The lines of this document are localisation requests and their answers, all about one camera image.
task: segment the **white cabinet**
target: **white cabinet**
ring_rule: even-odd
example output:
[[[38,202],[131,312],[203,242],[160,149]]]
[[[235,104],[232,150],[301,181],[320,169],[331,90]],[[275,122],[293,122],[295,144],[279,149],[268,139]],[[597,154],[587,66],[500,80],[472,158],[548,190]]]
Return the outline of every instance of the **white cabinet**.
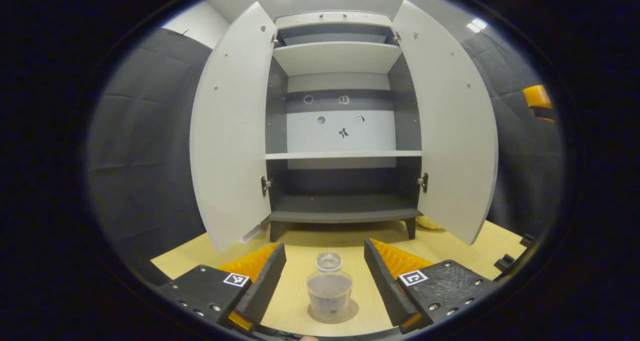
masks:
[[[496,182],[482,79],[407,1],[393,22],[332,11],[274,24],[253,4],[205,66],[190,136],[198,208],[218,250],[265,220],[272,241],[291,222],[405,220],[413,238],[421,213],[470,245]]]

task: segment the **open cabinet door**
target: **open cabinet door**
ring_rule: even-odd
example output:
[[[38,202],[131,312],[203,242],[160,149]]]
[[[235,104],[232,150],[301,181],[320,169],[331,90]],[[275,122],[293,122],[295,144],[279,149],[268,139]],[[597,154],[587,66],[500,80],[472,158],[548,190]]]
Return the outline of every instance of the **open cabinet door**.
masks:
[[[229,26],[199,80],[190,123],[193,188],[208,236],[226,250],[271,213],[263,195],[265,106],[276,26],[258,2]]]
[[[407,0],[399,36],[418,101],[422,174],[418,211],[471,245],[485,222],[498,171],[498,131],[489,93],[460,43]]]

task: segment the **cabinet shelf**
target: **cabinet shelf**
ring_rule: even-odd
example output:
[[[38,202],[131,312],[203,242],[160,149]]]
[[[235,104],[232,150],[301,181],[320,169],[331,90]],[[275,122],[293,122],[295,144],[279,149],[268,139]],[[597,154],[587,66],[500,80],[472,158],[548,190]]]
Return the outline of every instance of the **cabinet shelf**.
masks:
[[[387,74],[401,52],[397,45],[336,41],[278,47],[273,57],[290,77],[334,72]]]
[[[411,200],[393,193],[366,195],[283,195],[272,206],[271,221],[368,223],[420,216]]]
[[[329,151],[329,152],[284,152],[268,153],[267,160],[295,160],[295,159],[349,159],[359,157],[421,157],[420,150],[390,150],[390,151]]]

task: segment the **sticker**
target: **sticker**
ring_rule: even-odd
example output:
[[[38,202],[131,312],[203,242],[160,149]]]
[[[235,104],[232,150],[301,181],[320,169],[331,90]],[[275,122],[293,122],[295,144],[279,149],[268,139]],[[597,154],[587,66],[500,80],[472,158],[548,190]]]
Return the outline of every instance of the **sticker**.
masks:
[[[420,282],[429,280],[429,277],[425,276],[420,270],[403,273],[399,275],[398,278],[407,286],[420,284]]]
[[[229,275],[222,282],[224,282],[225,284],[242,287],[245,286],[247,280],[249,280],[248,276],[238,275],[237,273],[229,273]]]

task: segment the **yellow object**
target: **yellow object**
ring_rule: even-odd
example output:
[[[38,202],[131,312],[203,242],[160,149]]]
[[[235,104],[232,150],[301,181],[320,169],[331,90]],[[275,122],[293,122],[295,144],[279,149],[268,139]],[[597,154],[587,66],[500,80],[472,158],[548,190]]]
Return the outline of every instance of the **yellow object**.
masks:
[[[413,316],[409,317],[409,319],[407,319],[406,321],[404,321],[402,323],[402,325],[400,325],[400,328],[403,329],[403,330],[407,330],[408,328],[410,328],[413,325],[415,325],[422,318],[423,318],[422,314],[414,313]]]
[[[255,283],[258,281],[258,275],[260,275],[260,272],[263,270],[267,260],[269,260],[269,257],[274,253],[274,250],[276,250],[278,245],[278,243],[268,245],[265,248],[249,253],[235,261],[226,263],[217,269],[226,273],[234,273],[250,277],[251,282]]]
[[[240,314],[237,311],[235,311],[235,309],[231,311],[231,313],[229,314],[229,321],[231,321],[231,323],[233,323],[234,326],[239,327],[240,329],[246,332],[251,332],[252,331],[251,329],[254,326],[254,324],[251,323],[251,321],[240,316]]]
[[[522,92],[526,98],[526,104],[529,107],[542,107],[544,109],[554,108],[553,105],[551,105],[551,100],[549,99],[547,91],[542,85],[527,87],[522,90]]]
[[[425,229],[442,230],[442,226],[435,223],[434,220],[430,219],[428,216],[418,216],[415,218],[415,222]]]
[[[384,265],[386,266],[394,280],[398,279],[398,275],[410,273],[412,271],[428,268],[433,265],[433,262],[429,262],[426,259],[422,259],[414,254],[403,251],[384,242],[370,239],[371,243],[377,249],[377,252],[382,257]]]

